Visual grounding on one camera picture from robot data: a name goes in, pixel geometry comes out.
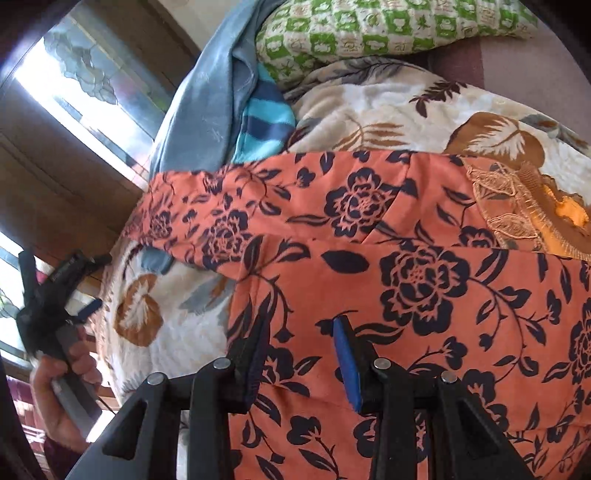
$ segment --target brown leaf print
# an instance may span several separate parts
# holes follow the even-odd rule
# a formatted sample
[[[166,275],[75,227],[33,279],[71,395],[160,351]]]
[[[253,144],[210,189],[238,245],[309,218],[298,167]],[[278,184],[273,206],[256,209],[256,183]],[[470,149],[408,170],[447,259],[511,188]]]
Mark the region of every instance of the brown leaf print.
[[[462,82],[448,82],[441,80],[435,82],[432,87],[425,90],[425,93],[418,97],[412,98],[409,103],[416,102],[415,108],[419,115],[427,118],[427,104],[429,102],[446,102],[453,98],[453,94],[460,93],[460,88],[466,88],[467,85]]]
[[[443,152],[493,158],[515,169],[525,161],[539,168],[545,160],[539,140],[517,120],[486,112],[475,113],[452,133]]]
[[[346,137],[342,138],[333,148],[334,151],[356,151],[356,150],[388,150],[400,145],[407,145],[406,142],[396,140],[396,137],[403,136],[398,132],[402,125],[390,123],[378,123],[362,126],[357,120],[348,116],[356,129]]]
[[[137,278],[117,307],[115,331],[137,346],[150,345],[163,324],[160,307],[148,294],[154,288],[156,279],[154,274]]]

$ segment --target hand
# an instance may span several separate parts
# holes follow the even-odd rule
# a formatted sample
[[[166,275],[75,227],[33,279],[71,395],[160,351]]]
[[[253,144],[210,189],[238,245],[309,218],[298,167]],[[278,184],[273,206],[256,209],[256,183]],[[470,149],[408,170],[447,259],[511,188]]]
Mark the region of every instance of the hand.
[[[82,379],[90,384],[100,385],[102,376],[84,342],[72,345],[69,355],[75,374],[82,376]],[[82,438],[80,431],[64,411],[51,387],[51,380],[66,372],[65,362],[43,355],[31,374],[33,400],[45,424],[47,436],[74,452],[83,453],[90,444]]]

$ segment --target lace trim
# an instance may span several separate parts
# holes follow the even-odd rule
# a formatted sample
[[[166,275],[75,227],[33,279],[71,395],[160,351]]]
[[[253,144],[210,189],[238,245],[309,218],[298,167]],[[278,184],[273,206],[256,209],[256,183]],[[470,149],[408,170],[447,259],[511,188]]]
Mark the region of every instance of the lace trim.
[[[499,162],[493,163],[497,167],[496,170],[481,170],[467,163],[467,160],[462,159],[467,176],[473,182],[474,199],[501,247],[510,248],[509,239],[514,241],[529,239],[533,241],[533,248],[530,250],[548,252],[541,232],[532,222],[533,218],[548,229],[562,247],[564,254],[571,258],[591,261],[591,254],[581,252],[558,231],[514,170]],[[486,196],[490,197],[491,192],[510,197],[514,201],[513,212],[491,216],[485,205]]]

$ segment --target orange floral fabric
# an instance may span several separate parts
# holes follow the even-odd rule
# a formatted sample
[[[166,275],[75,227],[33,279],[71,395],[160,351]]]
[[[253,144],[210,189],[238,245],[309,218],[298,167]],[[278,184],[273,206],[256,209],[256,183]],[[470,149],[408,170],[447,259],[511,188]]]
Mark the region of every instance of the orange floral fabric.
[[[454,370],[536,476],[568,477],[591,442],[589,266],[528,251],[531,238],[500,248],[465,163],[499,168],[325,152],[152,181],[124,235],[234,279],[230,339],[269,322],[256,402],[230,418],[237,479],[367,478],[375,418],[347,403],[339,314],[410,373]],[[426,479],[422,412],[415,422]]]

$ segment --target green patterned pillow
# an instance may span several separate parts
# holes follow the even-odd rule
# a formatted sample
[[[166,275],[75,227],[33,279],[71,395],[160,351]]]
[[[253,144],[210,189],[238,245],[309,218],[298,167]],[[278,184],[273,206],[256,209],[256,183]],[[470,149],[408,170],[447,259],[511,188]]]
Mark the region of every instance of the green patterned pillow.
[[[286,89],[344,58],[404,55],[476,35],[530,38],[536,28],[517,0],[288,0],[262,25],[256,51]]]

